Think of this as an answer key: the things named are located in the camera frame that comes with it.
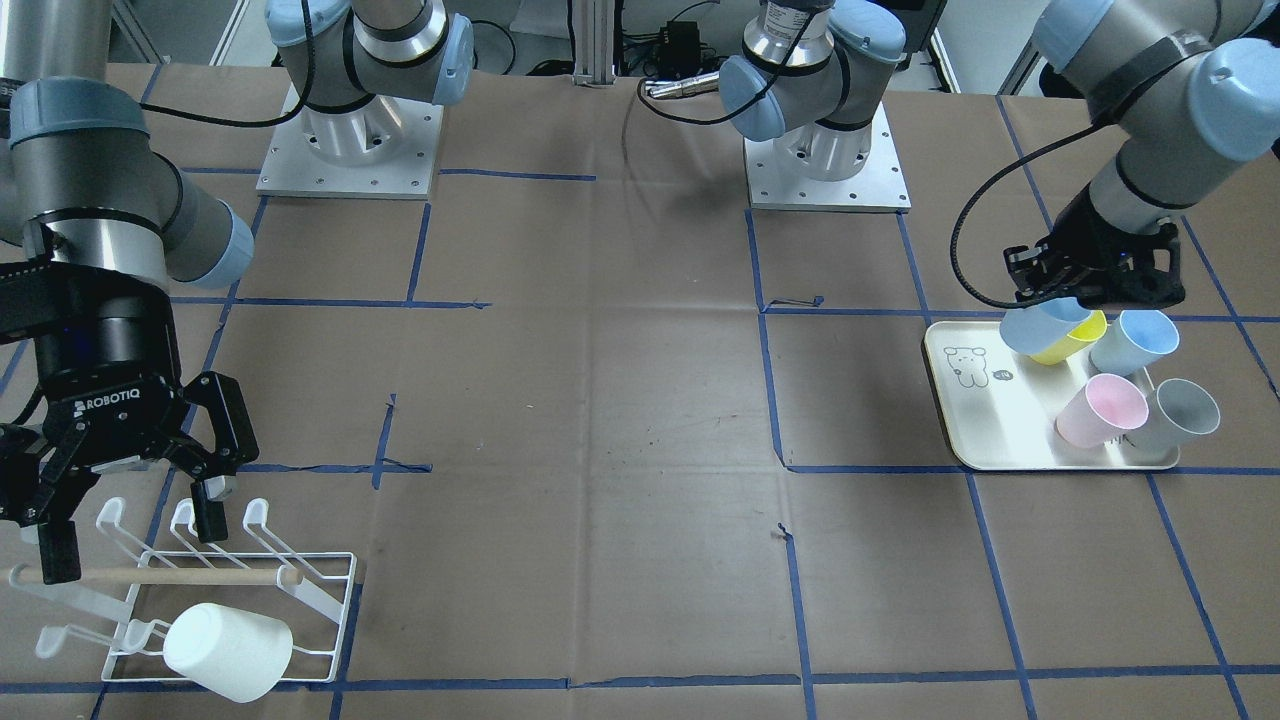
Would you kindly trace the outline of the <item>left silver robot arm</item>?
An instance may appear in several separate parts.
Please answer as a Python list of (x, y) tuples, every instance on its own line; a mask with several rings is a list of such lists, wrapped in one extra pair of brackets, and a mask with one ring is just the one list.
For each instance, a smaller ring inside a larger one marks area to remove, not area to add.
[[(1074, 297), (1164, 309), (1184, 300), (1175, 220), (1277, 140), (1275, 1), (1051, 1), (1030, 41), (1087, 101), (1089, 132), (1126, 141), (1051, 232), (1005, 250), (1004, 309)], [(719, 69), (724, 115), (756, 142), (864, 143), (905, 31), (869, 1), (765, 1)]]

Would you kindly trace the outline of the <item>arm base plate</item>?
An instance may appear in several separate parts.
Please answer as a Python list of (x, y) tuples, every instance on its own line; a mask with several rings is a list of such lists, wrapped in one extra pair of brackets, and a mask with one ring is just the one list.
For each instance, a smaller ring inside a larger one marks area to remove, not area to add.
[(754, 209), (896, 213), (913, 205), (883, 104), (852, 132), (814, 123), (742, 145)]
[(275, 197), (428, 200), (444, 110), (385, 96), (344, 114), (305, 108), (274, 129), (256, 190)]

